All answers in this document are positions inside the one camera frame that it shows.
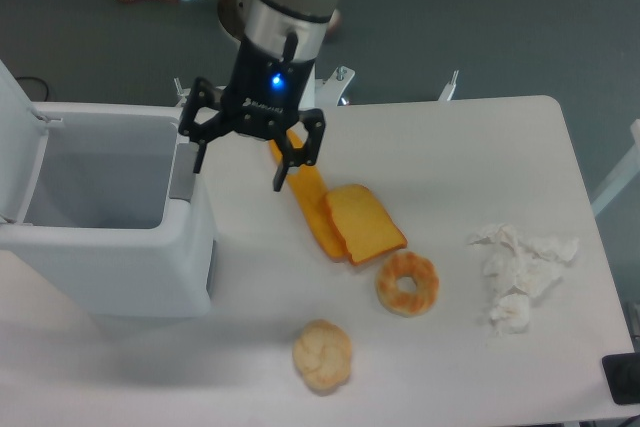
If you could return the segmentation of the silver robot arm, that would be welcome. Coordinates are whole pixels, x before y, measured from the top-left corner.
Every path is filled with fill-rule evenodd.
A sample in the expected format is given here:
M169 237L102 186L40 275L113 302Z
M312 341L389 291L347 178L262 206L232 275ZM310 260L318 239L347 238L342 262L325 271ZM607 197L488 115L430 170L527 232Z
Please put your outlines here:
M288 170L316 163L325 131L318 108L300 107L338 0L244 0L240 45L224 89L195 79L178 131L196 144L193 171L207 146L230 132L275 142L280 190Z

